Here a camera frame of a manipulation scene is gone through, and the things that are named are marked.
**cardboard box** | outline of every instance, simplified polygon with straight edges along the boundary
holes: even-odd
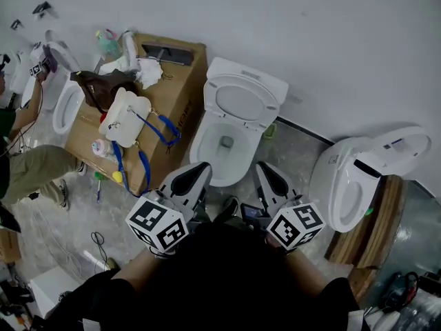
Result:
[[[173,44],[189,48],[194,53],[194,61],[191,66],[161,62],[163,78],[148,89],[143,90],[142,85],[136,83],[138,96],[147,97],[155,111],[168,117],[182,134],[181,140],[171,148],[167,148],[161,143],[158,136],[147,126],[143,127],[138,136],[139,147],[150,162],[152,170],[150,188],[152,189],[159,187],[167,174],[180,166],[196,131],[204,108],[203,86],[207,80],[207,57],[205,46],[201,43],[188,43],[149,34],[136,34],[135,43],[141,56],[145,55],[141,44],[146,41]],[[72,125],[65,149],[96,171],[112,178],[112,173],[118,170],[117,164],[95,156],[92,151],[92,142],[96,139],[104,139],[98,131],[100,117],[101,113],[96,108],[88,106],[84,101]],[[166,139],[173,138],[171,132],[156,116],[151,114],[148,121],[156,126]],[[123,163],[130,190],[139,194],[145,189],[146,182],[138,149],[132,146],[124,151]]]
[[[17,233],[7,229],[0,229],[0,260],[12,263],[21,259]]]

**khaki pants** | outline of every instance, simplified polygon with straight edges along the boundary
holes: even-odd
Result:
[[[81,162],[64,148],[39,146],[9,158],[10,178],[4,204],[12,204],[39,191],[55,203],[64,202],[64,195],[52,180],[75,172]]]

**green shirt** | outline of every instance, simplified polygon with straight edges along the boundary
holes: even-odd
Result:
[[[6,142],[3,138],[9,136],[14,121],[15,112],[0,109],[0,199],[5,197],[9,186],[9,156],[5,153]]]

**yellow object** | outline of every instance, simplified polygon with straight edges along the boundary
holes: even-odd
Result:
[[[113,172],[112,173],[112,178],[117,182],[117,183],[122,183],[123,182],[123,174],[121,172]]]

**plastic bottle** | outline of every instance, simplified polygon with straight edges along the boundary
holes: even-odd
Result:
[[[121,146],[119,146],[119,150],[121,151],[121,156],[124,155],[124,151]],[[118,159],[115,156],[115,151],[113,149],[112,142],[106,140],[95,140],[92,143],[92,151],[95,156],[108,159],[112,162],[118,163]]]
[[[98,39],[99,47],[104,53],[118,59],[123,54],[122,49],[119,47],[116,40],[115,32],[105,29],[104,31],[96,31],[95,36]]]

